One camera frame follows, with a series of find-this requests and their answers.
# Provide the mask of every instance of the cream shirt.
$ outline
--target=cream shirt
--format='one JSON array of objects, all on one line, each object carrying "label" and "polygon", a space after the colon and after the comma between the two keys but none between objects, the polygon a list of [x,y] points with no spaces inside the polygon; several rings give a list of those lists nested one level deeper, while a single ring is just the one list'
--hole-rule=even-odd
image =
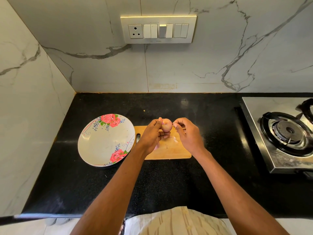
[{"label": "cream shirt", "polygon": [[231,235],[215,217],[187,207],[143,214],[126,220],[124,235]]}]

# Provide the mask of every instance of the person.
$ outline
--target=person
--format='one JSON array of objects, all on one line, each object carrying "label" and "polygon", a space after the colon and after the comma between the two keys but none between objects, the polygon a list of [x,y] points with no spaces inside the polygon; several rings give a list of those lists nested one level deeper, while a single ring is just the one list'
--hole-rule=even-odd
[{"label": "person", "polygon": [[[138,174],[157,143],[169,137],[159,131],[162,118],[153,120],[123,163],[80,218],[71,235],[117,235]],[[205,170],[237,235],[288,235],[287,231],[254,199],[252,199],[205,149],[199,128],[187,118],[173,122],[180,140]],[[170,234],[230,235],[222,220],[187,207],[176,207],[126,220],[125,235]]]}]

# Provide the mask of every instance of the person's left hand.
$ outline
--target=person's left hand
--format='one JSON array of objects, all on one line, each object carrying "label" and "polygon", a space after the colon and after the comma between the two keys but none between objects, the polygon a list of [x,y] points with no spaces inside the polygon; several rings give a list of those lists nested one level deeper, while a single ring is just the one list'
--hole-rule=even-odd
[{"label": "person's left hand", "polygon": [[157,143],[162,138],[167,138],[170,132],[163,132],[159,129],[162,126],[162,118],[152,120],[140,137],[137,145],[143,147],[145,155],[152,153]]}]

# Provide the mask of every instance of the stainless steel stove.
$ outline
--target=stainless steel stove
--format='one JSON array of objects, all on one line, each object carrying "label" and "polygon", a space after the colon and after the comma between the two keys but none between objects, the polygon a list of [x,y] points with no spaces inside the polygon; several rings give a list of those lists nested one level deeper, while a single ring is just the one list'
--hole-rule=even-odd
[{"label": "stainless steel stove", "polygon": [[241,107],[270,173],[313,176],[313,98],[243,97]]}]

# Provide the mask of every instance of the electrical socket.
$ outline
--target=electrical socket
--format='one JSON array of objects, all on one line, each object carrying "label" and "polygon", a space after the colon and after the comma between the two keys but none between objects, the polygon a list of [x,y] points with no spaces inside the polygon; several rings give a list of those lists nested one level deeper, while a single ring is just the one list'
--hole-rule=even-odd
[{"label": "electrical socket", "polygon": [[142,39],[142,25],[128,25],[129,36],[131,39]]}]

